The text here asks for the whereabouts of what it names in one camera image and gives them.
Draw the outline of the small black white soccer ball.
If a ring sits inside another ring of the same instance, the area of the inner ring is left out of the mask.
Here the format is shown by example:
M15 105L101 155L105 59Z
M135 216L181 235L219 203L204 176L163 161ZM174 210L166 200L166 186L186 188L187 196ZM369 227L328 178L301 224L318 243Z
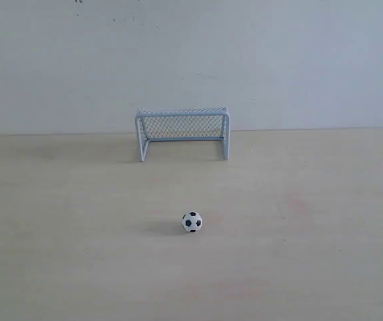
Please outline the small black white soccer ball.
M186 213L181 220L181 224L183 228L188 233L195 233L199 231L202 228L202 216L195 211L191 211L189 213Z

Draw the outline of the white miniature soccer goal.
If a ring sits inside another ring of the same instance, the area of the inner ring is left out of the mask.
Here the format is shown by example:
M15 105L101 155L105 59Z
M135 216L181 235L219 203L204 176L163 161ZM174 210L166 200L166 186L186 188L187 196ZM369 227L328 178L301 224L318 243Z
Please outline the white miniature soccer goal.
M227 108L139 110L135 130L139 160L144 161L152 142L218 141L223 158L230 156L231 117Z

